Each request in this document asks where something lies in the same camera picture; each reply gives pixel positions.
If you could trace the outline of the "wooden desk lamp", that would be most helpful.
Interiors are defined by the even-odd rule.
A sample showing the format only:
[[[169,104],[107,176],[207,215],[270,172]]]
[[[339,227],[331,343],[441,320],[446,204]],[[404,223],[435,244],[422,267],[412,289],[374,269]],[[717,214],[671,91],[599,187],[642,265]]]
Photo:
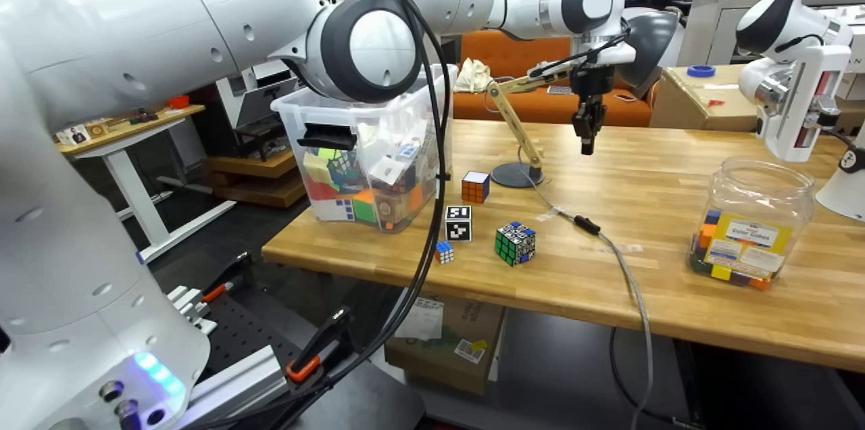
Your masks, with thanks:
[[[626,64],[600,64],[599,51],[586,51],[581,58],[569,58],[560,62],[543,62],[526,76],[504,82],[493,81],[487,87],[486,97],[491,98],[495,109],[507,123],[518,143],[517,153],[528,156],[528,162],[503,163],[491,172],[498,185],[510,189],[532,189],[544,180],[543,156],[532,144],[517,113],[511,106],[509,95],[531,91],[541,86],[552,85],[557,80],[568,79],[577,67],[614,66],[615,82],[623,82],[636,97],[643,97],[660,78],[662,69],[673,66],[684,39],[682,12],[675,7],[664,10],[631,7],[624,11],[623,30],[614,38],[614,44],[628,44],[636,51],[633,62]],[[602,128],[603,118],[574,118],[571,123],[580,138],[581,152],[591,155],[596,136]]]

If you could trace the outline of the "orange and white puzzle cube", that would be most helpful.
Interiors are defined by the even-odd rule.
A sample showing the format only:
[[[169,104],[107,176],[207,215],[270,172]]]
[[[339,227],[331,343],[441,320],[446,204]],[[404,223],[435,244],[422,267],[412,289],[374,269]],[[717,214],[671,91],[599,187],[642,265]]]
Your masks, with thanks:
[[[461,183],[461,199],[472,204],[483,204],[489,196],[491,175],[478,171],[467,171]]]

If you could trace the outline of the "green and black patterned cube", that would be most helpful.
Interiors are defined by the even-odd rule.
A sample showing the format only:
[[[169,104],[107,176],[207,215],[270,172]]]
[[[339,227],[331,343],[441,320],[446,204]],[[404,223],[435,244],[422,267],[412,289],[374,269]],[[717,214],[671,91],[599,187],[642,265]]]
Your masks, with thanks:
[[[495,254],[509,266],[527,263],[537,254],[537,232],[519,222],[511,222],[495,232]]]

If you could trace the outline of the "clear plastic storage container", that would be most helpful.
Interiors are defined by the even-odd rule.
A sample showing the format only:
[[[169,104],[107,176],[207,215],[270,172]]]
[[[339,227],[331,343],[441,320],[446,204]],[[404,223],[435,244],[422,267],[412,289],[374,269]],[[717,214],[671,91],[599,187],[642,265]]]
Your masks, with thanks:
[[[420,73],[387,103],[339,101],[305,89],[272,101],[315,220],[398,233],[432,201],[439,162],[451,161],[451,138],[439,155],[429,92]]]

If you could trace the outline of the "orange sofa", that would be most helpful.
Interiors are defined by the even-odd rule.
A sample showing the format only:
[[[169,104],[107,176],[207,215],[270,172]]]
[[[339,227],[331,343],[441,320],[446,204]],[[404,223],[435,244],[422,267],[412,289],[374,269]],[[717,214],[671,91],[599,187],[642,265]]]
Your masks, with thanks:
[[[500,30],[476,30],[460,39],[460,62],[467,58],[481,61],[491,68],[493,78],[521,78],[529,69],[544,61],[554,61],[570,53],[567,38],[518,41]],[[578,95],[556,95],[543,86],[534,91],[508,95],[508,100],[523,122],[569,123],[576,112]],[[616,85],[603,95],[606,106],[605,125],[614,127],[648,127],[651,106],[634,97],[624,86]],[[458,119],[497,121],[491,98],[484,93],[456,93],[453,115]]]

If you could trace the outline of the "white robot with black joint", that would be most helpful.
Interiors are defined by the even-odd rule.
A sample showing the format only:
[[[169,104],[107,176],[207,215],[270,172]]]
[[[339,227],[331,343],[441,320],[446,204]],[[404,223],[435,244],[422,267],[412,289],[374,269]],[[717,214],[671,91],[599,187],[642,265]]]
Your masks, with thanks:
[[[835,135],[852,29],[804,0],[760,0],[739,20],[736,39],[760,55],[739,74],[739,90],[759,109],[757,137],[776,158],[806,162],[819,134]]]

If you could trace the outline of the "clear plastic jar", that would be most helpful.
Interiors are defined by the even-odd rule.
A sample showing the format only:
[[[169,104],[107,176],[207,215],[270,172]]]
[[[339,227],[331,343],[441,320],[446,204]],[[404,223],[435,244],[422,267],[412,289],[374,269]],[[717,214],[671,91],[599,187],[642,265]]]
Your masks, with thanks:
[[[772,280],[770,284],[772,286],[781,275],[798,237],[812,220],[814,187],[815,181],[812,175],[797,169],[755,158],[729,157],[710,177],[708,200],[694,235],[703,223],[708,209],[731,212],[759,222],[790,228],[791,236],[784,252],[787,259],[776,274],[776,278]]]

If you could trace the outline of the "heap of coloured blocks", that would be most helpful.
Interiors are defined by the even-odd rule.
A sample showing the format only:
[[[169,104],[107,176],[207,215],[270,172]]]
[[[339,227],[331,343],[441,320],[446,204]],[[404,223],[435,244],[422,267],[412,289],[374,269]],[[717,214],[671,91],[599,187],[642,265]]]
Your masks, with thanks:
[[[692,270],[765,291],[787,259],[791,229],[708,209],[689,252]]]

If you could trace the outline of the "heap of puzzle cubes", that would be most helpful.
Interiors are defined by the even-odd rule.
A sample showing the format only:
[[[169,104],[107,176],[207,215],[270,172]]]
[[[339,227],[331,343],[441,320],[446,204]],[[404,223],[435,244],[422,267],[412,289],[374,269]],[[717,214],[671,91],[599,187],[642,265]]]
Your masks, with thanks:
[[[398,233],[437,193],[435,128],[421,120],[396,133],[358,123],[354,149],[293,145],[316,220]]]

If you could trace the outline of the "cardboard box with labels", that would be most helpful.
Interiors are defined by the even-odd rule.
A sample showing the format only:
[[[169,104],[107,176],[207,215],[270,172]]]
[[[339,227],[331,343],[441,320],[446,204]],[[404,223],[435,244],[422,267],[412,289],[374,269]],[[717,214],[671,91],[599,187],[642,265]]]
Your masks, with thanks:
[[[411,377],[482,396],[504,323],[503,306],[421,293],[386,342],[385,361]]]

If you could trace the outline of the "black clamp with orange tips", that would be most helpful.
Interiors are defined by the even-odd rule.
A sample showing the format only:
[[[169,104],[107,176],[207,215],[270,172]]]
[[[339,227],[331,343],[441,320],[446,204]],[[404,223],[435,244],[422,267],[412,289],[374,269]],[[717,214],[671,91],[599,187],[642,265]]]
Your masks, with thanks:
[[[251,272],[253,264],[254,258],[250,252],[241,252],[237,255],[216,277],[216,280],[203,290],[203,303],[209,304],[232,289],[254,286],[255,280]]]
[[[354,350],[349,323],[352,313],[348,306],[340,306],[318,328],[299,356],[285,367],[288,380],[305,383],[319,368],[330,371]]]

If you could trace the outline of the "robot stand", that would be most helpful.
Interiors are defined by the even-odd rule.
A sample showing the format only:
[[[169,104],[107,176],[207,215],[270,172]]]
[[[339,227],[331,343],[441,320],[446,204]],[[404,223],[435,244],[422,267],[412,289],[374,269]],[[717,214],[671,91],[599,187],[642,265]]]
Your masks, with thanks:
[[[228,264],[195,254],[155,274],[169,291],[207,289]],[[331,372],[319,368],[303,386],[285,367],[314,327],[254,286],[235,288],[210,303],[217,323],[211,352],[176,430],[415,430],[424,416],[417,393],[364,362],[334,389],[306,394]]]

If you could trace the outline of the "white desk with wooden top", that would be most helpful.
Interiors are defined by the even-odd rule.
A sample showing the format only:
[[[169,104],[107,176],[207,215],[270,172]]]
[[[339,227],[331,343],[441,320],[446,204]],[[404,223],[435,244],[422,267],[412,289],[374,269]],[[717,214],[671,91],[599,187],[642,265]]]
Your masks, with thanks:
[[[114,178],[118,189],[128,204],[127,208],[117,213],[120,220],[135,218],[143,233],[148,239],[149,245],[139,252],[143,263],[148,263],[170,249],[177,246],[183,240],[188,239],[198,230],[207,226],[237,205],[236,201],[223,201],[214,206],[204,214],[193,218],[191,221],[171,231],[167,228],[157,211],[157,203],[164,201],[171,193],[151,196],[146,190],[141,176],[138,174],[130,159],[128,149],[133,145],[154,137],[180,123],[186,121],[192,115],[204,112],[204,105],[189,105],[181,110],[163,109],[157,113],[157,121],[149,121],[138,125],[118,125],[113,127],[106,135],[97,137],[84,143],[66,145],[57,143],[57,149],[62,155],[83,159],[99,157]]]

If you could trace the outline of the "white bracket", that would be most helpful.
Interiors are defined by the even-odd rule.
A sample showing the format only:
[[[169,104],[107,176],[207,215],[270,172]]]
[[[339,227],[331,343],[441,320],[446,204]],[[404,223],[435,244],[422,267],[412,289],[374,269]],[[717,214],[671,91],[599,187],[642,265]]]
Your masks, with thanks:
[[[207,319],[211,314],[211,307],[203,300],[200,289],[180,285],[169,292],[167,298],[187,321],[205,335],[210,335],[216,329],[217,323]]]

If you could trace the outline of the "small photo frame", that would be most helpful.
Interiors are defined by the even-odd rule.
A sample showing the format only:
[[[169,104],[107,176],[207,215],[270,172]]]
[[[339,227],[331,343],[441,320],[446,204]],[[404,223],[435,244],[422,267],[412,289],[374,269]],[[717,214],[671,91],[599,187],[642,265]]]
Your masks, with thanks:
[[[73,127],[62,129],[55,133],[57,140],[61,145],[75,146],[83,143],[88,143],[92,140],[87,126],[84,124],[75,125]]]

